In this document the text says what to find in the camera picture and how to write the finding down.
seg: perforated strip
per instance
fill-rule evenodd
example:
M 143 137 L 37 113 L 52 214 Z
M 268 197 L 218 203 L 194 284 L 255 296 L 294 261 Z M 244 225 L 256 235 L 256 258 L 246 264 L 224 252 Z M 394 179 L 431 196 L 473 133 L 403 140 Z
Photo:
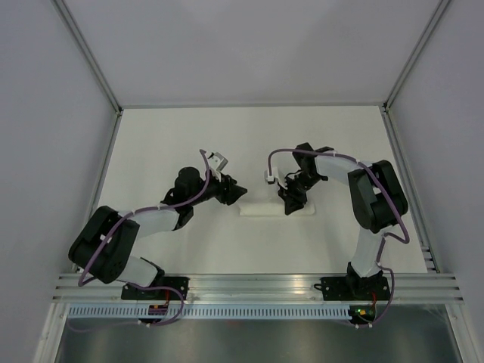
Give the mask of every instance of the perforated strip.
M 165 318 L 178 311 L 171 304 Z M 185 305 L 181 316 L 191 319 L 231 320 L 348 320 L 348 305 Z M 70 318 L 155 318 L 148 304 L 72 304 Z

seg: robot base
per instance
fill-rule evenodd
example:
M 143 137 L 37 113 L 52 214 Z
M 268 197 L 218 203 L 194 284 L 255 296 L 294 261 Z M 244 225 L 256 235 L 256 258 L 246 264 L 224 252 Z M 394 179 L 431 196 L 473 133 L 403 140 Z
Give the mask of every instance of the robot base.
M 323 293 L 324 301 L 378 301 L 390 298 L 388 280 L 380 271 L 369 278 L 360 278 L 348 264 L 346 276 L 321 278 L 315 288 Z
M 184 278 L 181 276 L 163 276 L 161 281 L 152 284 L 151 286 L 171 287 L 177 290 L 183 296 L 183 299 L 187 299 L 189 280 L 189 278 Z M 123 287 L 123 292 L 121 293 L 121 300 L 165 300 L 166 294 L 166 290 L 145 291 L 139 290 L 136 287 L 126 284 Z M 180 300 L 180 297 L 176 293 L 168 291 L 168 294 L 170 301 Z

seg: cable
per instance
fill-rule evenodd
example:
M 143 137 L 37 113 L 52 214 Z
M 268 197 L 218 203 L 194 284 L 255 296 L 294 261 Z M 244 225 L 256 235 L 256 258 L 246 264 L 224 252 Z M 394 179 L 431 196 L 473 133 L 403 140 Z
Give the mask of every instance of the cable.
M 146 206 L 140 209 L 135 210 L 134 212 L 129 212 L 125 214 L 110 230 L 107 232 L 106 237 L 102 240 L 101 244 L 99 247 L 96 249 L 96 251 L 92 254 L 92 257 L 86 264 L 84 271 L 82 272 L 81 276 L 79 277 L 78 281 L 78 286 L 82 287 L 85 286 L 86 284 L 90 283 L 91 281 L 95 280 L 95 277 L 88 278 L 87 280 L 85 279 L 86 275 L 89 273 L 89 269 L 92 267 L 94 264 L 94 261 L 97 259 L 103 248 L 107 245 L 109 240 L 112 238 L 113 234 L 116 232 L 119 226 L 121 226 L 122 223 L 124 223 L 125 220 L 129 219 L 130 217 L 133 217 L 135 214 L 139 213 L 146 213 L 146 212 L 152 212 L 152 211 L 159 211 L 159 210 L 165 210 L 165 209 L 175 209 L 179 208 L 180 206 L 186 206 L 190 203 L 193 203 L 195 200 L 200 198 L 203 193 L 205 193 L 206 189 L 209 186 L 209 180 L 210 180 L 210 166 L 209 166 L 209 161 L 205 156 L 206 151 L 200 149 L 199 150 L 200 154 L 202 155 L 203 162 L 205 163 L 205 183 L 203 184 L 202 190 L 195 195 L 194 197 L 190 198 L 189 200 L 186 200 L 183 203 L 178 203 L 178 204 L 173 204 L 171 206 Z
M 392 232 L 386 232 L 386 233 L 384 233 L 382 235 L 382 238 L 381 238 L 380 248 L 378 250 L 377 259 L 375 261 L 375 263 L 377 264 L 377 266 L 381 270 L 387 271 L 387 272 L 390 273 L 390 278 L 391 278 L 391 281 L 392 281 L 392 288 L 390 290 L 390 297 L 388 299 L 388 303 L 385 306 L 385 309 L 381 312 L 381 314 L 378 317 L 376 317 L 374 319 L 373 322 L 367 323 L 367 324 L 358 324 L 358 325 L 356 325 L 357 328 L 360 328 L 360 327 L 373 327 L 373 325 L 375 325 L 378 321 L 380 321 L 381 318 L 383 316 L 385 316 L 385 314 L 388 312 L 388 308 L 390 307 L 390 305 L 391 305 L 391 303 L 393 301 L 393 295 L 395 293 L 395 274 L 394 274 L 393 270 L 390 267 L 384 267 L 380 263 L 381 255 L 383 253 L 383 248 L 385 247 L 385 243 L 386 243 L 386 237 L 389 237 L 389 236 L 390 237 L 393 237 L 397 241 L 402 242 L 403 244 L 409 244 L 410 243 L 410 235 L 408 234 L 408 230 L 405 227 L 405 224 L 403 223 L 402 217 L 400 216 L 399 211 L 396 209 L 396 206 L 393 203 L 392 198 L 388 195 L 388 192 L 385 190 L 385 187 L 378 181 L 378 178 L 371 171 L 371 169 L 368 166 L 366 166 L 365 164 L 361 163 L 356 158 L 351 157 L 349 155 L 338 154 L 338 153 L 336 153 L 335 151 L 332 151 L 332 150 L 325 151 L 325 152 L 317 152 L 317 151 L 300 150 L 300 149 L 287 149 L 287 148 L 277 149 L 277 150 L 272 151 L 269 154 L 268 159 L 267 159 L 267 162 L 268 162 L 268 173 L 269 173 L 269 175 L 272 174 L 271 159 L 274 156 L 274 154 L 277 154 L 277 153 L 298 153 L 298 154 L 312 155 L 312 156 L 315 156 L 315 157 L 339 157 L 341 159 L 350 160 L 350 161 L 354 162 L 356 165 L 360 166 L 361 168 L 363 168 L 366 171 L 366 173 L 370 176 L 370 178 L 373 181 L 373 183 L 377 186 L 378 189 L 380 189 L 381 194 L 383 195 L 383 197 L 385 198 L 386 202 L 388 203 L 390 209 L 392 210 L 393 215 L 395 216 L 396 221 L 398 222 L 398 224 L 399 224 L 399 226 L 400 226 L 400 228 L 401 228 L 401 230 L 403 232 L 403 236 L 404 237 L 402 238 L 402 237 L 400 237 L 397 234 L 394 234 Z
M 317 291 L 323 292 L 323 285 L 321 284 L 314 284 L 312 285 Z
M 161 306 L 155 305 L 153 308 L 148 309 L 148 314 L 153 313 L 157 315 L 166 315 L 169 308 L 169 291 L 165 290 L 165 303 Z
M 375 312 L 376 311 L 376 307 L 377 307 L 377 294 L 374 293 L 374 292 L 371 292 L 371 295 L 373 297 L 373 304 L 371 304 L 370 309 L 373 309 L 374 312 Z
M 374 321 L 371 321 L 371 320 L 365 319 L 365 318 L 363 318 L 361 315 L 359 315 L 359 316 L 358 316 L 358 318 L 359 318 L 359 319 L 361 319 L 361 320 L 363 320 L 363 321 L 365 321 L 365 322 L 367 322 L 367 323 L 369 323 L 369 324 L 373 324 L 373 323 L 374 323 Z
M 183 295 L 178 290 L 176 290 L 172 287 L 167 287 L 167 286 L 143 287 L 143 286 L 140 286 L 138 284 L 132 284 L 132 283 L 129 283 L 129 285 L 131 285 L 131 286 L 133 286 L 133 287 L 135 287 L 139 290 L 144 290 L 144 291 L 154 291 L 154 290 L 172 291 L 173 293 L 178 295 L 178 297 L 180 298 L 180 308 L 178 309 L 176 314 L 173 315 L 170 319 L 165 320 L 165 321 L 158 321 L 157 323 L 145 324 L 144 326 L 150 327 L 151 325 L 153 325 L 153 326 L 161 327 L 163 325 L 168 325 L 168 324 L 171 324 L 172 322 L 174 322 L 178 318 L 178 316 L 180 316 L 182 314 L 183 308 L 185 307 L 185 301 L 183 299 Z M 121 322 L 117 322 L 117 323 L 105 324 L 105 325 L 100 325 L 100 326 L 97 326 L 97 327 L 91 327 L 91 328 L 88 328 L 88 329 L 79 329 L 77 327 L 73 327 L 70 320 L 71 319 L 69 319 L 69 318 L 66 320 L 66 326 L 67 326 L 68 329 L 70 329 L 74 333 L 91 333 L 91 332 L 94 332 L 94 331 L 98 331 L 100 329 L 104 329 L 106 327 L 121 327 L 121 326 L 125 326 L 125 325 L 140 325 L 140 324 L 143 324 L 140 321 L 121 321 Z

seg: white object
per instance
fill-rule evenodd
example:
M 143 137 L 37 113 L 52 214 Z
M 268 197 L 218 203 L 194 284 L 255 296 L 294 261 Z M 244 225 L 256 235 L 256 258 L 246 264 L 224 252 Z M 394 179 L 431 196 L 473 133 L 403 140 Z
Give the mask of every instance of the white object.
M 157 268 L 150 263 L 138 257 L 130 256 L 126 267 L 117 280 L 146 287 L 153 282 L 157 272 Z
M 284 213 L 283 200 L 270 200 L 260 202 L 250 202 L 242 200 L 236 203 L 239 207 L 239 215 L 243 217 L 297 217 L 297 216 L 312 216 L 316 213 L 316 208 L 313 202 L 309 201 L 304 208 L 297 210 L 290 216 Z
M 121 216 L 126 213 L 126 211 L 119 212 Z M 130 219 L 139 224 L 138 234 L 136 235 L 138 240 L 158 232 L 173 231 L 179 216 L 174 209 L 163 209 L 135 214 Z
M 280 185 L 282 188 L 287 189 L 286 178 L 276 167 L 272 167 L 271 172 L 266 170 L 264 172 L 264 179 L 267 184 L 277 184 Z
M 334 157 L 331 152 L 327 153 L 327 156 L 319 156 L 315 159 L 316 171 L 319 175 L 324 175 L 329 178 L 335 179 L 344 185 L 348 185 L 348 173 L 356 169 L 361 169 L 356 163 L 342 159 L 340 157 Z
M 361 278 L 367 278 L 378 273 L 380 268 L 375 262 L 377 260 L 378 250 L 380 249 L 382 236 L 385 232 L 393 229 L 396 228 L 384 228 L 380 232 L 375 234 L 368 229 L 360 227 L 360 234 L 358 236 L 358 244 L 356 245 L 355 255 L 351 259 L 351 266 L 358 274 L 358 276 L 360 276 Z M 396 244 L 400 243 L 397 241 L 389 241 L 387 244 L 389 244 L 390 242 Z
M 222 170 L 228 164 L 228 160 L 220 153 L 213 153 L 211 151 L 207 151 L 205 155 L 209 162 L 209 167 L 213 176 L 215 176 L 220 182 L 222 180 Z

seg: glass panel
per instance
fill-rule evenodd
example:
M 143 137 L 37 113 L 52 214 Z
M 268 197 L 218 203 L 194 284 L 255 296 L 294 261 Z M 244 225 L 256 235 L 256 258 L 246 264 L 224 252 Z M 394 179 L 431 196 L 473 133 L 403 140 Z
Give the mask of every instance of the glass panel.
M 76 319 L 79 328 L 113 319 Z M 336 321 L 180 320 L 78 334 L 65 330 L 57 363 L 77 362 L 456 362 L 461 361 L 445 311 L 393 306 L 374 328 Z

